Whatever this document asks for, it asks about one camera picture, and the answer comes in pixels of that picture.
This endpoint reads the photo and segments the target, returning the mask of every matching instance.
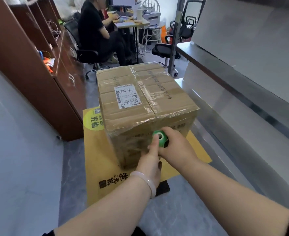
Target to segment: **black shirt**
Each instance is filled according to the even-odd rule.
[[[104,16],[94,5],[86,0],[81,8],[81,16],[78,22],[79,38],[82,49],[99,50],[99,42],[103,39],[99,31],[104,25]]]

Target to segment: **woman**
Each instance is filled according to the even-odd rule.
[[[153,137],[149,152],[142,155],[136,169],[145,177],[132,175],[113,192],[54,229],[50,235],[131,235],[154,194],[147,179],[155,187],[159,184],[162,165],[158,155],[161,155],[190,183],[229,235],[289,236],[287,208],[201,162],[190,143],[178,131],[170,127],[162,130],[169,138],[169,145],[159,148],[158,136]]]
[[[106,8],[106,0],[86,0],[81,9],[78,22],[79,38],[83,49],[95,50],[100,58],[116,52],[119,65],[126,65],[126,59],[131,56],[131,51],[118,31],[109,33],[113,20],[119,19],[118,14],[104,19],[100,10]]]

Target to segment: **qr code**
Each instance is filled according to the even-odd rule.
[[[101,109],[100,108],[94,109],[94,114],[100,114],[100,113],[101,113]]]

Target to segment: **metal pole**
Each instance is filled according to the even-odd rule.
[[[171,57],[170,62],[168,64],[168,73],[170,75],[173,74],[173,65],[175,60],[175,53],[176,53],[176,46],[179,39],[179,29],[181,28],[181,20],[182,20],[182,12],[184,9],[184,3],[185,0],[178,0],[177,1],[177,9],[176,9],[176,17],[175,17],[175,23],[174,23],[174,31],[173,31],[173,40],[172,40],[172,51],[171,51]]]

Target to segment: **white metal chair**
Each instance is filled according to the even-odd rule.
[[[142,4],[142,8],[147,9],[147,10],[151,9],[151,10],[154,10],[156,12],[161,11],[160,5],[159,5],[157,0],[144,0],[144,2]],[[157,36],[158,38],[157,39],[151,39],[152,36]],[[144,31],[143,31],[141,43],[143,43],[144,39],[145,39],[145,44],[144,44],[145,51],[147,50],[147,43],[148,42],[154,41],[154,42],[161,43],[162,42],[162,40],[161,40],[161,27],[159,25],[155,26],[155,27],[150,27],[150,26],[145,27]]]

